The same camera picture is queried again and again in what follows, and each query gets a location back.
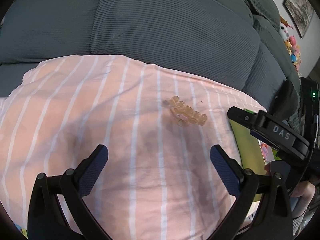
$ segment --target colorful toy pile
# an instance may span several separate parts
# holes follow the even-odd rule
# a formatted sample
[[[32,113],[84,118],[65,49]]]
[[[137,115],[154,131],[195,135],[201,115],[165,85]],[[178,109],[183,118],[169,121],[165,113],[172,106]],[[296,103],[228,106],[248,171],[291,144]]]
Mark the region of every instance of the colorful toy pile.
[[[291,57],[292,63],[294,64],[296,70],[298,71],[301,65],[301,53],[300,53],[300,46],[297,44],[296,38],[294,36],[290,36],[287,27],[290,27],[293,29],[292,26],[290,26],[287,21],[285,21],[281,17],[281,23],[280,23],[280,30],[279,34],[284,40],[284,44],[289,52],[289,55]]]

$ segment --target wall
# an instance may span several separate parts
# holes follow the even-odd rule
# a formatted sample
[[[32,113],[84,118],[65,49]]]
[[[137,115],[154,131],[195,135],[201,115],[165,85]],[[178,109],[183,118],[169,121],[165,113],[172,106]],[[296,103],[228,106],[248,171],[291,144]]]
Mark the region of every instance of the wall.
[[[280,15],[294,27],[294,24],[282,5],[284,0],[273,0],[278,7]],[[288,28],[289,34],[294,35],[301,50],[301,66],[299,72],[301,76],[307,77],[315,67],[320,56],[320,19],[316,13],[313,13],[309,28],[303,39],[300,39],[296,30]]]

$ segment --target metal bolt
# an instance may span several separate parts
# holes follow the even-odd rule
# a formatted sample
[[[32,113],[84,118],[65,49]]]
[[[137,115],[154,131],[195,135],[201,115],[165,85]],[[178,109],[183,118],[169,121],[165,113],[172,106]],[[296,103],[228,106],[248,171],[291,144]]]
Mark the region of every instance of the metal bolt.
[[[282,178],[282,175],[281,175],[279,172],[276,172],[276,173],[275,173],[275,177],[276,177],[277,179],[281,179],[281,178]]]
[[[43,177],[44,177],[44,173],[42,172],[42,173],[38,174],[37,179],[43,179]]]
[[[67,169],[66,170],[66,174],[68,175],[68,176],[70,176],[70,175],[72,175],[73,173],[74,173],[74,169]]]
[[[244,169],[244,173],[250,176],[253,174],[253,171],[250,169]]]

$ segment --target human hand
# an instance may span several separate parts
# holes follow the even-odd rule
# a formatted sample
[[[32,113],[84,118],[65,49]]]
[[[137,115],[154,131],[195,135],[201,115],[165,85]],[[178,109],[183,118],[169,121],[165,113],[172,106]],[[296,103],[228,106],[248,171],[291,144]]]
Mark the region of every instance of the human hand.
[[[270,174],[270,163],[264,167],[267,171],[267,175]],[[316,187],[309,181],[301,181],[294,188],[290,197],[301,197],[292,211],[292,217],[297,218],[304,214],[305,210],[309,206],[313,196],[315,195]]]

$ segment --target picture frame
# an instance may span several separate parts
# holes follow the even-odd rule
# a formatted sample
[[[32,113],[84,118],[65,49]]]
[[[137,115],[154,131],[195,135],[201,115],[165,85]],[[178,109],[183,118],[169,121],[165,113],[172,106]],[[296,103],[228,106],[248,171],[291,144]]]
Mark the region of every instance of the picture frame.
[[[283,6],[303,39],[314,14],[312,5],[308,0],[284,0]]]

